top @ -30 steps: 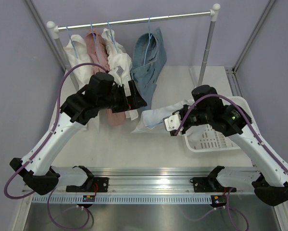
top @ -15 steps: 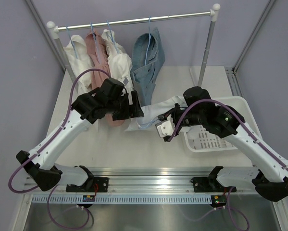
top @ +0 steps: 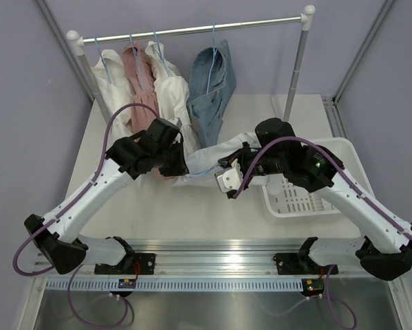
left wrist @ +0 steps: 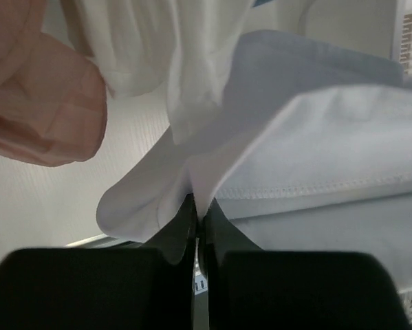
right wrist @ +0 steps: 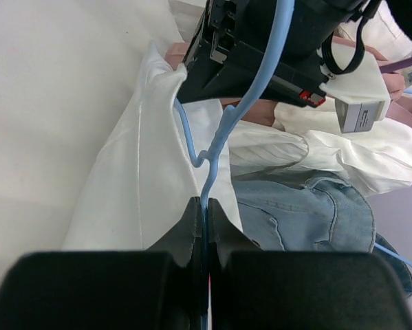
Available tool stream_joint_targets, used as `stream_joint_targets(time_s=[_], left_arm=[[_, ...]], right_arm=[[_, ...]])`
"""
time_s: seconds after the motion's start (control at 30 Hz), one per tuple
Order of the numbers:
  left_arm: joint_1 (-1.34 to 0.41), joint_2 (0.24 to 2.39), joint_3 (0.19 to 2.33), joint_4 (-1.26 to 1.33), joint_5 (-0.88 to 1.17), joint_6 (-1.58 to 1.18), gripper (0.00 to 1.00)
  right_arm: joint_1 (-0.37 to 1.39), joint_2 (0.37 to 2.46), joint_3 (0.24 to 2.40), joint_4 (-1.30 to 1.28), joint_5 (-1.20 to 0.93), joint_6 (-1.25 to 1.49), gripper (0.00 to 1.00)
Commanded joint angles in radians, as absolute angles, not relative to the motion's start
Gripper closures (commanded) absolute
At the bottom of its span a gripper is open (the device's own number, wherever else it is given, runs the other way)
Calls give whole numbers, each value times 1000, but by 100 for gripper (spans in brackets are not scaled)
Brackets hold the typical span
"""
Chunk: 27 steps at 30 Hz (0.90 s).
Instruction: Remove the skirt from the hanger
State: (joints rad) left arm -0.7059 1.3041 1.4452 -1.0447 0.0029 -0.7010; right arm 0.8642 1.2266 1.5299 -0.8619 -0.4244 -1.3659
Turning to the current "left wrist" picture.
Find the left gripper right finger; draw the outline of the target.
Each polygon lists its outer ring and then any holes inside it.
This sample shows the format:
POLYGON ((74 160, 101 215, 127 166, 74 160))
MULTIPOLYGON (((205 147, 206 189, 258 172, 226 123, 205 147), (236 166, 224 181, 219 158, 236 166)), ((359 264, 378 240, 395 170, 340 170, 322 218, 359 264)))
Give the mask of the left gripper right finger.
POLYGON ((357 252, 263 250, 212 202, 200 267, 211 329, 409 329, 383 266, 357 252))

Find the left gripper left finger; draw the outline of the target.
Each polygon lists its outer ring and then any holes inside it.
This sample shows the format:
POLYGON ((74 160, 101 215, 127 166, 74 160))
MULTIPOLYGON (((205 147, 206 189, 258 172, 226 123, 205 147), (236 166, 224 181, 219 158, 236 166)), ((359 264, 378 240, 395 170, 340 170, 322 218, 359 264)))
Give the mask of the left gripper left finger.
POLYGON ((196 210, 138 247, 30 248, 0 262, 0 329, 191 329, 196 210))

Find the light blue white skirt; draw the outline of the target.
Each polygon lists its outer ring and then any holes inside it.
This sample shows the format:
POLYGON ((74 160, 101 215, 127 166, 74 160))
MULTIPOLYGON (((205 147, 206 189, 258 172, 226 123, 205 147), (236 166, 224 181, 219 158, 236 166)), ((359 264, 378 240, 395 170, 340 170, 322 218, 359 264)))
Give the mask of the light blue white skirt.
POLYGON ((216 119, 182 144, 166 131, 96 220, 143 242, 188 194, 260 248, 365 252, 412 290, 412 76, 294 34, 244 34, 216 119))

